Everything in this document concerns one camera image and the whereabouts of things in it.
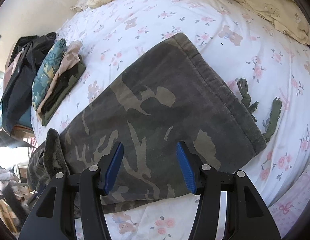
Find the blue gripper pad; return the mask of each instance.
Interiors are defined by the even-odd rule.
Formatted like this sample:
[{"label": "blue gripper pad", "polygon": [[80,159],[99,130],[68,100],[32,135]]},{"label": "blue gripper pad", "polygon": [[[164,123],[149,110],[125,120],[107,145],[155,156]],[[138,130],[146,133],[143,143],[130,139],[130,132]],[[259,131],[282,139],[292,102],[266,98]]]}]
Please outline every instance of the blue gripper pad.
[{"label": "blue gripper pad", "polygon": [[114,187],[123,157],[124,157],[124,145],[120,143],[116,149],[111,164],[108,166],[108,170],[106,172],[105,187],[104,187],[106,194],[108,194]]},{"label": "blue gripper pad", "polygon": [[190,190],[193,194],[196,192],[196,182],[195,182],[195,173],[189,163],[187,156],[183,150],[181,142],[177,143],[176,147],[176,155],[179,162],[179,166],[181,167],[184,181],[188,190]]}]

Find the white floral bed sheet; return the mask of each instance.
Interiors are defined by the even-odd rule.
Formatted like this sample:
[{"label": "white floral bed sheet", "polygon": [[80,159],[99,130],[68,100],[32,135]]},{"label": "white floral bed sheet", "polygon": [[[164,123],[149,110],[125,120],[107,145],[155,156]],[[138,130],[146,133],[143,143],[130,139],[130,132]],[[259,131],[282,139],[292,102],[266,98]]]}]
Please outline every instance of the white floral bed sheet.
[{"label": "white floral bed sheet", "polygon": [[49,128],[61,133],[138,57],[178,32],[240,99],[236,79],[247,79],[252,101],[260,102],[254,116],[262,132],[273,99],[282,100],[275,134],[243,167],[265,203],[274,204],[310,163],[310,49],[233,0],[114,0],[77,13],[58,30],[58,38],[82,41],[87,69],[46,127],[32,109],[38,143]]}]

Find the round metal pin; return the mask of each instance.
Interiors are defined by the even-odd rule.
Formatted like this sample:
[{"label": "round metal pin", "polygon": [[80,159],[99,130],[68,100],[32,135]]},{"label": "round metal pin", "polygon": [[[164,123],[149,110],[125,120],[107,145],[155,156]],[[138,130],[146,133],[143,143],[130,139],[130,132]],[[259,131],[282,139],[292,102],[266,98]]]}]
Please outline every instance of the round metal pin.
[{"label": "round metal pin", "polygon": [[245,177],[245,172],[237,171],[237,176],[240,177],[240,178],[243,178],[243,177]]},{"label": "round metal pin", "polygon": [[209,171],[209,170],[211,169],[211,166],[208,165],[208,164],[203,164],[203,165],[202,165],[202,169],[203,169],[204,171]]},{"label": "round metal pin", "polygon": [[97,165],[92,165],[89,168],[90,171],[97,171],[98,170],[98,166]]},{"label": "round metal pin", "polygon": [[55,175],[55,177],[57,178],[57,179],[60,179],[60,178],[62,178],[64,176],[64,173],[62,173],[62,172],[58,172],[58,173],[56,173],[56,175]]}]

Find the beige wall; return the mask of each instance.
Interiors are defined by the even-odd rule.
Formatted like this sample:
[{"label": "beige wall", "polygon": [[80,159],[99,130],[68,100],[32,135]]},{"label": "beige wall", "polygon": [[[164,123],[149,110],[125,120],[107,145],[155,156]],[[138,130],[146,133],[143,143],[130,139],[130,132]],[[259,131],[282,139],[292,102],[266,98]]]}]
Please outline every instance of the beige wall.
[{"label": "beige wall", "polygon": [[5,0],[0,7],[0,70],[12,45],[26,35],[56,31],[75,14],[70,10],[78,0]]}]

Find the folded camouflage garment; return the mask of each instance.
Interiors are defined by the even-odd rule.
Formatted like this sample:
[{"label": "folded camouflage garment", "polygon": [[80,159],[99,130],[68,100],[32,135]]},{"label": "folded camouflage garment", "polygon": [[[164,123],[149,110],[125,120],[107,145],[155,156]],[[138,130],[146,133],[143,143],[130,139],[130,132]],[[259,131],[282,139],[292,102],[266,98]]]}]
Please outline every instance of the folded camouflage garment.
[{"label": "folded camouflage garment", "polygon": [[[266,147],[247,110],[182,34],[162,41],[128,67],[60,135],[71,173],[79,173],[124,144],[124,159],[106,212],[189,193],[178,165],[184,140],[203,162],[234,172]],[[32,155],[28,184],[45,181]]]}]

